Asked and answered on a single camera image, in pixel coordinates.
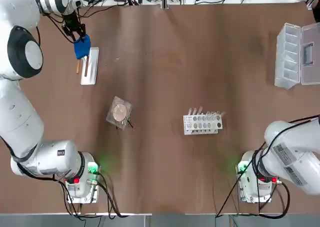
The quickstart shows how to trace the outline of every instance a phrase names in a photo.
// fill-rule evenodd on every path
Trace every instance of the blue cloth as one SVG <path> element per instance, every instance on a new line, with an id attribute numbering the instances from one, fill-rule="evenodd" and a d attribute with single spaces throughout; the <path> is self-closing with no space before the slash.
<path id="1" fill-rule="evenodd" d="M 80 60 L 81 58 L 88 56 L 90 47 L 91 47 L 91 40 L 89 35 L 85 35 L 84 38 L 78 39 L 76 43 L 73 44 L 74 47 L 74 53 L 77 60 Z"/>

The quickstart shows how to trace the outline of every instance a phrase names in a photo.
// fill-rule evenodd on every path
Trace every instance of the brown table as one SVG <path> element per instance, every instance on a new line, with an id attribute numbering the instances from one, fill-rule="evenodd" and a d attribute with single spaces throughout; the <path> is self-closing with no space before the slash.
<path id="1" fill-rule="evenodd" d="M 277 34 L 285 22 L 314 22 L 303 3 L 115 7 L 84 22 L 100 48 L 96 85 L 80 85 L 72 44 L 42 17 L 43 70 L 21 87 L 46 140 L 75 141 L 109 173 L 123 213 L 216 213 L 269 123 L 319 113 L 320 86 L 274 87 Z M 133 104 L 134 130 L 106 122 L 114 96 Z M 199 106 L 226 112 L 218 135 L 184 136 L 183 115 Z M 58 184 L 16 176 L 4 146 L 0 156 L 1 213 L 65 212 Z M 289 212 L 319 212 L 319 196 L 289 187 Z M 105 199 L 83 210 L 106 212 Z M 223 213 L 234 202 L 235 192 Z M 264 211 L 281 212 L 279 197 Z"/>

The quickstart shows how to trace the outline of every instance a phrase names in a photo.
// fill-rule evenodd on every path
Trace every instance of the robotic arm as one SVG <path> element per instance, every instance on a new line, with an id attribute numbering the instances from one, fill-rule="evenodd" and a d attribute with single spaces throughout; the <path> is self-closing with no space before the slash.
<path id="1" fill-rule="evenodd" d="M 64 14 L 72 10 L 71 1 L 61 3 L 63 9 L 50 0 L 51 10 Z M 65 179 L 73 202 L 87 203 L 82 200 L 94 193 L 87 180 L 97 179 L 93 157 L 77 151 L 71 140 L 43 141 L 44 124 L 19 87 L 19 80 L 37 75 L 43 66 L 40 46 L 29 32 L 39 22 L 38 6 L 35 0 L 0 0 L 0 137 L 16 175 L 55 174 Z M 46 12 L 48 7 L 46 3 L 41 8 Z"/>
<path id="2" fill-rule="evenodd" d="M 81 24 L 76 10 L 83 5 L 82 0 L 34 0 L 43 15 L 55 14 L 62 16 L 62 29 L 73 41 L 76 40 L 73 32 L 83 38 L 86 35 L 86 26 Z"/>
<path id="3" fill-rule="evenodd" d="M 264 133 L 264 139 L 269 147 L 273 139 L 283 130 L 294 126 L 293 123 L 275 121 Z M 246 152 L 238 169 L 253 158 L 258 164 L 259 158 L 267 153 L 260 150 L 256 155 L 253 151 Z M 243 200 L 249 203 L 266 202 L 271 194 L 272 179 L 280 177 L 294 183 L 309 195 L 320 195 L 320 161 L 314 153 L 320 154 L 320 120 L 319 117 L 310 122 L 295 126 L 281 133 L 273 142 L 270 151 L 260 159 L 258 172 L 253 165 L 240 179 Z"/>

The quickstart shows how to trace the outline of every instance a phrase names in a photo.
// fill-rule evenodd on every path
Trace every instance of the plastic storage box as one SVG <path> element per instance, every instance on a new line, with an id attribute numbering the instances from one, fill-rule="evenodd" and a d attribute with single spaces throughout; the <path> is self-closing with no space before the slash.
<path id="1" fill-rule="evenodd" d="M 320 84 L 320 24 L 285 23 L 276 38 L 274 85 L 286 90 L 298 83 Z"/>

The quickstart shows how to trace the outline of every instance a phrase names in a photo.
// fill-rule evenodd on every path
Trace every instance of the floor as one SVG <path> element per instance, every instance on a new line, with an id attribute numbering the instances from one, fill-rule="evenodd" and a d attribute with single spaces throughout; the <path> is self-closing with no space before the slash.
<path id="1" fill-rule="evenodd" d="M 279 220 L 261 217 L 235 218 L 238 227 L 300 227 L 319 226 L 320 215 L 289 214 Z M 0 226 L 19 227 L 97 227 L 99 218 L 81 222 L 69 215 L 0 215 Z M 215 223 L 214 215 L 154 214 L 153 216 L 131 216 L 114 220 L 101 219 L 100 227 L 229 227 L 229 217 L 222 216 Z"/>

